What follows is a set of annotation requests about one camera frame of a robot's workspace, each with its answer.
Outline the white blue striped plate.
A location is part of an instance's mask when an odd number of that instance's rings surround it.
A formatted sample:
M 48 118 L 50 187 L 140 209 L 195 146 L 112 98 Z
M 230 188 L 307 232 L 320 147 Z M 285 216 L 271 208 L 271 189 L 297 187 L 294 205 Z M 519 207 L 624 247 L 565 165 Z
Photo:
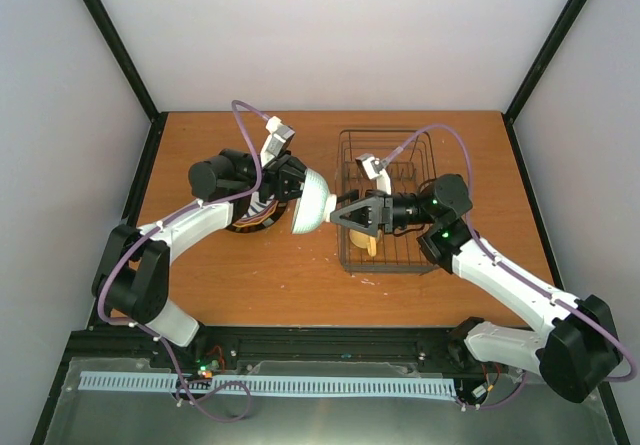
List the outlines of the white blue striped plate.
M 249 207 L 242 219 L 245 221 L 257 220 L 259 217 L 267 214 L 272 208 L 278 205 L 278 201 L 274 196 L 270 196 L 265 200 L 261 200 L 259 193 L 254 192 L 251 195 Z

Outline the yellow ceramic mug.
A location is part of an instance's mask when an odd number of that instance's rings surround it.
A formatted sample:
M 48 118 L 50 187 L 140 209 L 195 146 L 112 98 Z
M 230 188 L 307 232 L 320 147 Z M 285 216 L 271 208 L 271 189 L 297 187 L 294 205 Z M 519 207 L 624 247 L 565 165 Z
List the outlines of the yellow ceramic mug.
M 378 242 L 382 237 L 382 231 L 378 230 L 376 236 L 350 230 L 349 240 L 357 248 L 367 252 L 370 257 L 375 257 L 378 253 Z

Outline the pale green ceramic bowl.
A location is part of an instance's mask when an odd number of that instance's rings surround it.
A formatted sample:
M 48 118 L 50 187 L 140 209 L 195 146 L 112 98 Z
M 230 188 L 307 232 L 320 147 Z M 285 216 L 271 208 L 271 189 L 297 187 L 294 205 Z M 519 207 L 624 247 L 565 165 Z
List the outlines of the pale green ceramic bowl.
M 328 223 L 337 205 L 337 195 L 330 192 L 327 181 L 310 168 L 305 172 L 301 190 L 293 214 L 291 233 L 294 235 L 311 233 Z

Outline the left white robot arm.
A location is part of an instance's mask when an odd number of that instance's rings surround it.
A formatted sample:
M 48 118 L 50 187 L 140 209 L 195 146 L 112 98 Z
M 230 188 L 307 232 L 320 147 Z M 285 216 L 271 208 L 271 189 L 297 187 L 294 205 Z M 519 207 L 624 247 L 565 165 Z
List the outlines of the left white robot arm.
M 224 149 L 192 165 L 193 202 L 155 223 L 111 231 L 92 285 L 99 318 L 141 326 L 173 343 L 172 353 L 184 366 L 201 365 L 208 343 L 198 336 L 200 322 L 169 297 L 172 262 L 214 232 L 253 227 L 262 218 L 260 204 L 282 211 L 300 197 L 306 171 L 288 151 L 261 164 L 249 153 Z

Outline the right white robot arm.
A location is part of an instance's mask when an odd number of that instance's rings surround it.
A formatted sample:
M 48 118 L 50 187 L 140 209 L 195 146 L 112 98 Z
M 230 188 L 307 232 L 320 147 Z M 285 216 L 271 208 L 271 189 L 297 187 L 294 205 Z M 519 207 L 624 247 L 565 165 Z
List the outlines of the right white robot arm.
M 591 295 L 580 299 L 546 283 L 498 252 L 470 224 L 470 192 L 463 178 L 446 174 L 417 193 L 371 191 L 335 206 L 328 219 L 371 237 L 418 226 L 423 256 L 433 265 L 484 290 L 509 308 L 526 329 L 470 320 L 462 327 L 463 351 L 478 362 L 498 362 L 540 376 L 559 396 L 581 403 L 627 362 L 609 306 Z

